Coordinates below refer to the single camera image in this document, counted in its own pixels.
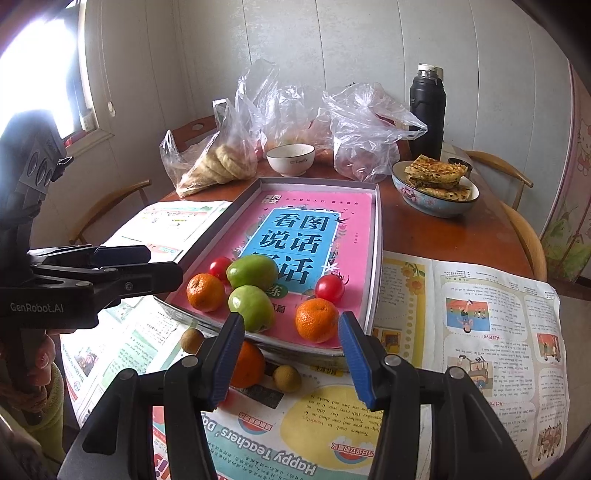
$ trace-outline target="black thermos bottle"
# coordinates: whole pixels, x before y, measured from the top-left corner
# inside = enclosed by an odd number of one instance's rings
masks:
[[[446,94],[443,82],[433,65],[420,63],[417,76],[410,87],[410,111],[427,124],[427,133],[410,143],[413,160],[426,155],[439,160],[443,143]]]

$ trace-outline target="cherry tomato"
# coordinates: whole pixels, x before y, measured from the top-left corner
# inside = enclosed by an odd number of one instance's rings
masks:
[[[316,282],[314,294],[317,299],[325,299],[335,303],[345,293],[345,284],[338,275],[328,274],[320,277]]]
[[[222,281],[228,281],[228,277],[226,276],[226,270],[232,263],[228,257],[217,257],[211,265],[209,265],[209,272],[214,277],[219,278]]]

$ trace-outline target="blue gripper pad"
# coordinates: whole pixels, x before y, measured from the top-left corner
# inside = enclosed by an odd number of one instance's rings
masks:
[[[216,337],[202,368],[203,381],[209,383],[207,398],[202,398],[212,410],[226,398],[240,348],[244,341],[244,319],[231,313]]]
[[[373,338],[363,333],[353,312],[343,312],[339,319],[339,339],[357,396],[368,409],[375,410],[378,407],[376,391],[382,381],[382,367],[380,357],[370,343]]]

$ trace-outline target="ceramic bowl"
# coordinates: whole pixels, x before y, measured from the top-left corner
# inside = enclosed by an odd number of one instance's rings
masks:
[[[299,177],[314,163],[314,147],[303,143],[282,145],[267,152],[273,170],[283,177]]]
[[[420,212],[435,217],[451,218],[466,213],[478,200],[478,187],[466,177],[460,179],[460,185],[470,188],[470,198],[462,202],[459,200],[448,200],[435,197],[428,193],[421,192],[415,187],[411,187],[406,183],[408,176],[404,172],[404,169],[411,163],[411,161],[399,161],[398,163],[395,163],[392,167],[392,181],[394,182],[396,189],[401,193],[404,201]]]

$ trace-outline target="wooden chair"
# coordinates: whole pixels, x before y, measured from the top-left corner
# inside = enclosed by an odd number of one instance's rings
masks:
[[[497,157],[496,155],[473,150],[468,150],[466,151],[466,153],[473,161],[482,163],[487,167],[503,172],[521,182],[519,190],[517,190],[517,195],[515,195],[515,200],[513,201],[513,210],[517,210],[517,208],[519,207],[519,202],[521,201],[521,195],[523,195],[524,186],[527,185],[529,188],[533,188],[534,183],[525,175],[523,175],[519,170],[517,170],[513,165],[511,165],[509,162]]]
[[[501,202],[501,205],[505,209],[505,213],[509,217],[515,233],[517,233],[527,261],[530,263],[531,271],[534,273],[534,278],[540,281],[547,281],[548,266],[546,265],[546,256],[535,230],[519,212],[504,202]]]
[[[198,118],[187,125],[176,128],[173,130],[173,137],[178,151],[184,152],[188,148],[187,143],[191,142],[193,138],[213,132],[216,128],[216,120],[213,115]]]
[[[150,185],[152,185],[152,180],[144,180],[135,185],[130,185],[126,188],[105,195],[92,206],[84,218],[78,223],[70,240],[70,245],[74,245],[78,240],[83,244],[88,243],[86,238],[84,238],[84,232],[86,229],[132,193],[139,192],[139,196],[142,199],[144,206],[147,207],[150,203],[148,197],[146,197],[144,188],[149,187]]]

